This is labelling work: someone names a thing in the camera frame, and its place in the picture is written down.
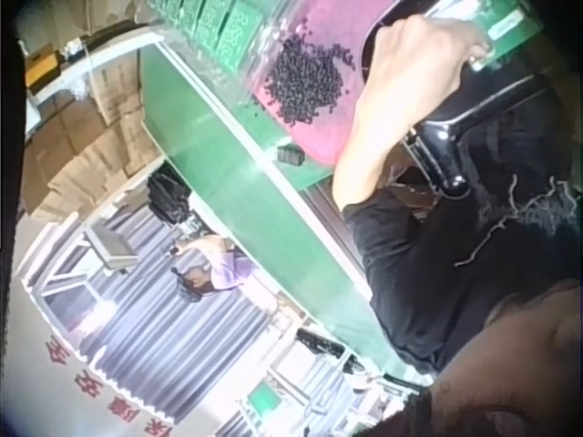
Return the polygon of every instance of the purple shirt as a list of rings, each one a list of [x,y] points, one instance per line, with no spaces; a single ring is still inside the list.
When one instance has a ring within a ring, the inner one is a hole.
[[[255,264],[242,253],[226,252],[209,257],[210,282],[215,290],[239,287],[255,270]]]

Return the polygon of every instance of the pink container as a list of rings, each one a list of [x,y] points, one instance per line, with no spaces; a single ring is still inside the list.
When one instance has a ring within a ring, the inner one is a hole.
[[[338,43],[350,48],[356,64],[356,71],[341,63],[336,64],[343,75],[344,88],[350,94],[343,93],[332,114],[322,110],[321,115],[310,125],[297,123],[294,127],[279,120],[293,140],[310,157],[322,164],[333,166],[343,150],[350,134],[356,99],[364,86],[361,72],[364,41],[378,20],[396,2],[397,0],[313,0],[311,4],[306,18],[312,35],[306,36],[306,41],[322,44],[324,47],[332,47],[334,43]],[[256,93],[256,97],[263,105],[271,101],[263,88]],[[277,104],[267,107],[267,110],[277,118]]]

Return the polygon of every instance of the stacked cardboard boxes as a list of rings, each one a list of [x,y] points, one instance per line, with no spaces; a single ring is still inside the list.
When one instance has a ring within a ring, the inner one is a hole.
[[[141,127],[135,54],[87,78],[91,97],[59,92],[39,109],[44,123],[25,151],[22,200],[26,212],[62,221],[91,214],[159,156]]]

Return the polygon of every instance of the worker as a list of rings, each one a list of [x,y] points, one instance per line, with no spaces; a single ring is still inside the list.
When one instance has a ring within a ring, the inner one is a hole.
[[[562,129],[554,98],[516,109],[501,164],[474,159],[495,208],[473,187],[442,198],[421,225],[389,188],[376,189],[393,146],[460,87],[465,61],[489,50],[468,22],[413,15],[382,28],[334,171],[333,198],[362,255],[374,312],[421,373],[442,371],[501,309],[581,277],[577,206],[562,179],[570,168],[549,150]],[[479,142],[471,146],[487,158]]]
[[[581,289],[499,312],[434,384],[361,437],[581,435]]]
[[[194,266],[179,276],[179,295],[189,302],[199,301],[204,295],[216,291],[234,290],[241,286],[255,271],[255,264],[230,239],[217,234],[179,241],[174,254],[180,256],[191,250],[199,250],[210,264],[210,269]]]

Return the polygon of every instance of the green workbench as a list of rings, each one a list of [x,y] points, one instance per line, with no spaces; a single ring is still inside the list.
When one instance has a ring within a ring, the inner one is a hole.
[[[157,46],[142,49],[140,64],[144,123],[206,206],[332,335],[393,375],[404,373],[353,280],[268,176],[264,163],[258,164],[232,127]],[[258,150],[285,137],[260,108],[229,110]],[[280,171],[296,189],[330,174],[311,161],[304,166],[280,166]]]

